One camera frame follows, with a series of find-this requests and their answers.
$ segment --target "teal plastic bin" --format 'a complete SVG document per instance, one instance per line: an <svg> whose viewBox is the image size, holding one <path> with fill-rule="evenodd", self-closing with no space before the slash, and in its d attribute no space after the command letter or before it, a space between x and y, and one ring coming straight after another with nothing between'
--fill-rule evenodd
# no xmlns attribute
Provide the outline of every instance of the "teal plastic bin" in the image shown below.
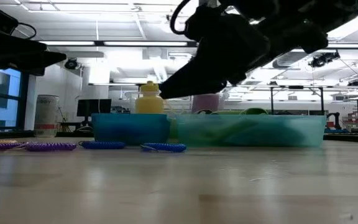
<svg viewBox="0 0 358 224"><path fill-rule="evenodd" d="M124 142L130 146L165 143L170 122L165 114L92 114L96 141Z"/></svg>
<svg viewBox="0 0 358 224"><path fill-rule="evenodd" d="M320 147L326 117L192 114L177 125L188 146Z"/></svg>

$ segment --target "cable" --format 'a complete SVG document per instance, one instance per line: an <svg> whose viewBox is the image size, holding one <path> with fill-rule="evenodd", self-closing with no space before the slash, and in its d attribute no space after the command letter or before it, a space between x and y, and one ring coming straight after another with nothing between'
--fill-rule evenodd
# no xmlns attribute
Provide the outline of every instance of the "cable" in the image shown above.
<svg viewBox="0 0 358 224"><path fill-rule="evenodd" d="M37 29L34 26L23 22L20 22L19 25L30 27L34 31L34 34L32 36L25 38L26 40L31 40L37 35Z"/></svg>
<svg viewBox="0 0 358 224"><path fill-rule="evenodd" d="M177 18L179 16L180 11L190 2L191 0L183 0L178 7L175 9L175 11L172 14L171 21L170 21L170 27L174 34L182 35L185 34L185 31L177 31L175 28L175 22L177 21Z"/></svg>

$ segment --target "wooden table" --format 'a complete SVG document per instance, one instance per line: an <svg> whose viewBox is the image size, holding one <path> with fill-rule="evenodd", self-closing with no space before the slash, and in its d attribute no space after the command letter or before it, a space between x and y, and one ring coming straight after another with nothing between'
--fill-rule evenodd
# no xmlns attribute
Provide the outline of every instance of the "wooden table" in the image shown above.
<svg viewBox="0 0 358 224"><path fill-rule="evenodd" d="M0 224L26 223L358 223L358 143L1 152Z"/></svg>

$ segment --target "security camera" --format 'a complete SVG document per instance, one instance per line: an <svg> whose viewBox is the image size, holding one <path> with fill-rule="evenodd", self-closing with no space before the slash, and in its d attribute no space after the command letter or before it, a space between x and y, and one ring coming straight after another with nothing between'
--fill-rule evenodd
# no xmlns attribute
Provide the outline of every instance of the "security camera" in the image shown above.
<svg viewBox="0 0 358 224"><path fill-rule="evenodd" d="M65 68L69 70L77 70L81 67L81 64L77 62L77 58L69 58L65 63Z"/></svg>

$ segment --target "metal frame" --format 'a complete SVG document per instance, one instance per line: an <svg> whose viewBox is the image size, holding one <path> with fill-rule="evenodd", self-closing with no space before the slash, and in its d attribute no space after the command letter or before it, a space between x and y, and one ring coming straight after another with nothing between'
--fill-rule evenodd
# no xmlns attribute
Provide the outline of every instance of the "metal frame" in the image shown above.
<svg viewBox="0 0 358 224"><path fill-rule="evenodd" d="M292 90L303 90L305 88L305 86L270 86L270 102L271 102L271 109L272 109L272 115L274 115L274 89L275 88L281 88L281 90L283 88L288 87L288 89L292 89ZM325 115L325 108L324 108L324 88L321 86L308 86L307 88L309 88L311 91L314 91L314 88L317 88L320 90L320 99L321 99L321 114Z"/></svg>
<svg viewBox="0 0 358 224"><path fill-rule="evenodd" d="M19 96L9 96L0 93L0 98L16 100L17 101L17 116L16 126L14 127L0 127L0 130L23 130L25 122L25 109L27 104L27 91L29 89L29 74L21 73L20 92Z"/></svg>

